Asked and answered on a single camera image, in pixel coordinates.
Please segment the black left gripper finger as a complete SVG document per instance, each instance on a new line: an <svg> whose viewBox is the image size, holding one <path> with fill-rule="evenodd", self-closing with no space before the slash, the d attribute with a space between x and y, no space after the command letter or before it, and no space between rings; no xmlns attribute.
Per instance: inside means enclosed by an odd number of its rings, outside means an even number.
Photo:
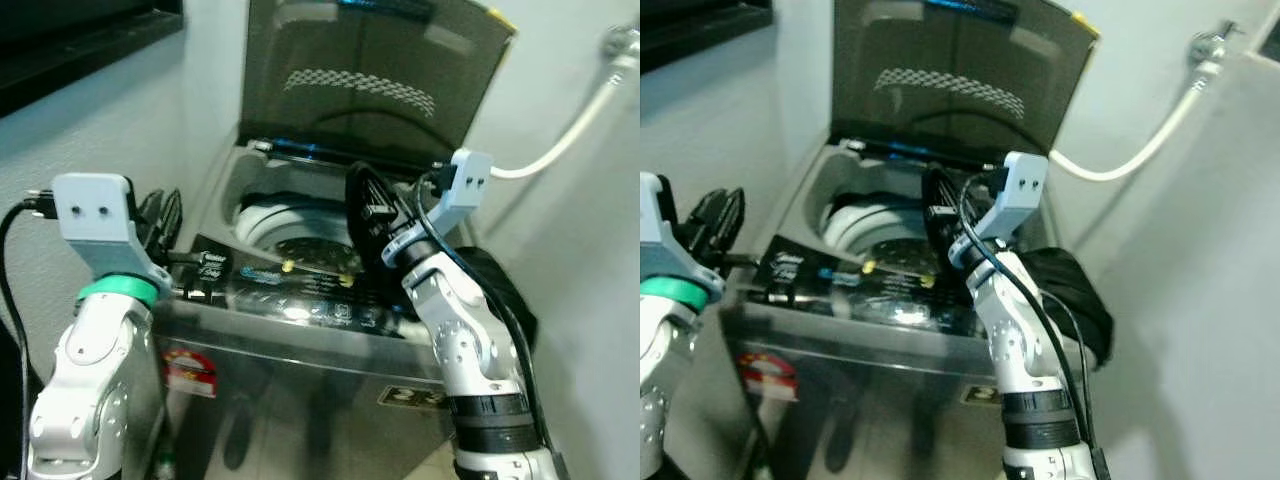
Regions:
<svg viewBox="0 0 1280 480"><path fill-rule="evenodd" d="M745 223L745 202L746 195L742 187L735 188L724 196L724 205L719 215L721 262L730 262L732 247Z"/></svg>
<svg viewBox="0 0 1280 480"><path fill-rule="evenodd" d="M724 205L724 189L713 189L704 195L692 210L692 256L707 259L716 248L717 230L721 224L721 209Z"/></svg>
<svg viewBox="0 0 1280 480"><path fill-rule="evenodd" d="M161 209L165 189L154 189L140 205L140 242L146 250L154 250L161 238Z"/></svg>
<svg viewBox="0 0 1280 480"><path fill-rule="evenodd" d="M180 189L173 189L164 197L161 209L161 250L165 252L173 248L180 233L183 210Z"/></svg>

